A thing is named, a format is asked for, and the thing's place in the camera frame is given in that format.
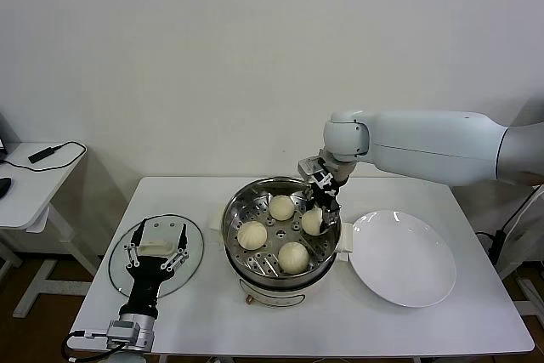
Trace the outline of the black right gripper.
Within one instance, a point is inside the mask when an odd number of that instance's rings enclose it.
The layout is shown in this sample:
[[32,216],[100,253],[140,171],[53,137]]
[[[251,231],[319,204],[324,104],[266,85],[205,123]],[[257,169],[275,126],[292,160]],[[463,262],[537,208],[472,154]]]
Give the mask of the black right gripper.
[[319,186],[312,184],[313,192],[304,192],[305,212],[312,210],[315,205],[321,208],[320,233],[325,234],[330,229],[335,229],[341,225],[340,205],[337,202],[340,185],[334,179],[327,184]]

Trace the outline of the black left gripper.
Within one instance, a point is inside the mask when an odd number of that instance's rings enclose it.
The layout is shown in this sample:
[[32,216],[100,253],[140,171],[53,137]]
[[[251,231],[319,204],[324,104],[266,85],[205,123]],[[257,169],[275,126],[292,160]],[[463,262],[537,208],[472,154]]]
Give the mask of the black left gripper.
[[153,256],[138,258],[138,248],[144,235],[147,218],[132,233],[130,242],[123,246],[127,254],[126,270],[133,278],[128,301],[120,308],[119,315],[158,315],[157,299],[161,284],[173,277],[173,271],[188,257],[187,224],[183,223],[177,250],[169,259]]

